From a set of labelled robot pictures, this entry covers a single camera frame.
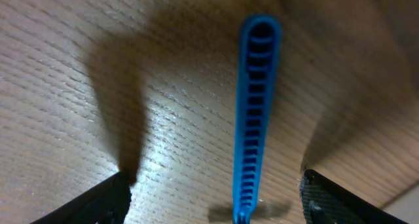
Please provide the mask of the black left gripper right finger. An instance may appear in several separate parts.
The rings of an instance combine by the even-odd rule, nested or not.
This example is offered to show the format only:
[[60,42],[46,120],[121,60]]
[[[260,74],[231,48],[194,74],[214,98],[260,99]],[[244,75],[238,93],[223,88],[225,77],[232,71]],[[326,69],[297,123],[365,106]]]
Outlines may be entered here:
[[407,224],[312,169],[304,171],[299,194],[307,224]]

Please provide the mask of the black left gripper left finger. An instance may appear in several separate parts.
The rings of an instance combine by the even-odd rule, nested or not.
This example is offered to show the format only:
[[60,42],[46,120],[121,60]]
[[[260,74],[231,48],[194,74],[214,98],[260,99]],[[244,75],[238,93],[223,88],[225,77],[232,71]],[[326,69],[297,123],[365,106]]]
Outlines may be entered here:
[[123,224],[131,200],[128,175],[117,172],[31,224]]

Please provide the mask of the blue disposable razor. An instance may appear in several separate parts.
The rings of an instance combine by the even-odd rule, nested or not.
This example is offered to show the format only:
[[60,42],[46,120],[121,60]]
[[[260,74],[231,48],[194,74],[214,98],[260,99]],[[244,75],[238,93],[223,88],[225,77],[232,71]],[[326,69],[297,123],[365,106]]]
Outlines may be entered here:
[[232,177],[234,224],[249,224],[257,208],[281,39],[281,25],[267,14],[248,17],[240,30]]

